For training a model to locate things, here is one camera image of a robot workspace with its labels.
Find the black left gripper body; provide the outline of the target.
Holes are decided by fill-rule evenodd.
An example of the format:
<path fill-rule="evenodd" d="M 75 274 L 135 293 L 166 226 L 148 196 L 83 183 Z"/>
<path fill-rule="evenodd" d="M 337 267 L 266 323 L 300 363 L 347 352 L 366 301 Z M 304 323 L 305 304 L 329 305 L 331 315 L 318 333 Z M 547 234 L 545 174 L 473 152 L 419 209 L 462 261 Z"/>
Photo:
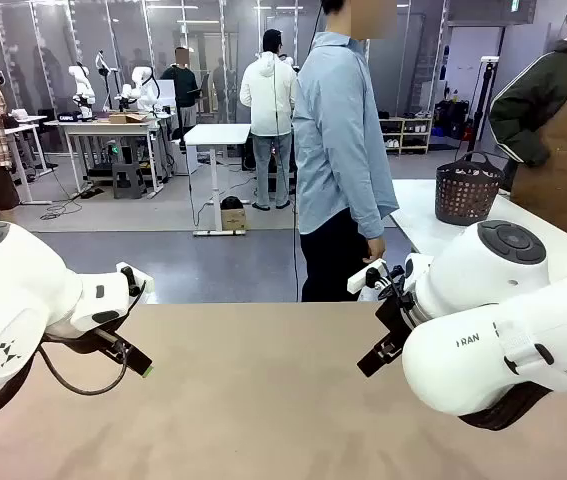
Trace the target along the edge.
<path fill-rule="evenodd" d="M 65 338 L 45 333 L 42 342 L 62 344 L 78 354 L 90 354 L 99 351 L 119 355 L 124 350 L 124 343 L 118 336 L 100 328 L 87 331 L 76 338 Z"/>

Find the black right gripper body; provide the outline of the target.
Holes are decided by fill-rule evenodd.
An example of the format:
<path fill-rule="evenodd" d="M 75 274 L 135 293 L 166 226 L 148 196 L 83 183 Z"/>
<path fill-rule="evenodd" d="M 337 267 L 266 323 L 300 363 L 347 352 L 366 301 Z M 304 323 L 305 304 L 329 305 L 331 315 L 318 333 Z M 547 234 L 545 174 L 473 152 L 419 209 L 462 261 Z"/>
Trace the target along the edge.
<path fill-rule="evenodd" d="M 388 331 L 385 340 L 393 346 L 403 346 L 415 328 L 409 316 L 410 306 L 409 302 L 392 294 L 383 300 L 375 312 L 377 319 Z"/>

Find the person's right hand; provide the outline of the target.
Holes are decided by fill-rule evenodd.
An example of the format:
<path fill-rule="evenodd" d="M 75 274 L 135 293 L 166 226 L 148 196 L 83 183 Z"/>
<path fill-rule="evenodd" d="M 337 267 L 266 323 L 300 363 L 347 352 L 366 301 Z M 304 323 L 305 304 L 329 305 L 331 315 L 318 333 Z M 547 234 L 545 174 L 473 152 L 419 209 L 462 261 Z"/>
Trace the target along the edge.
<path fill-rule="evenodd" d="M 386 252 L 386 243 L 383 237 L 377 237 L 367 240 L 368 254 L 363 258 L 366 264 L 382 259 Z"/>

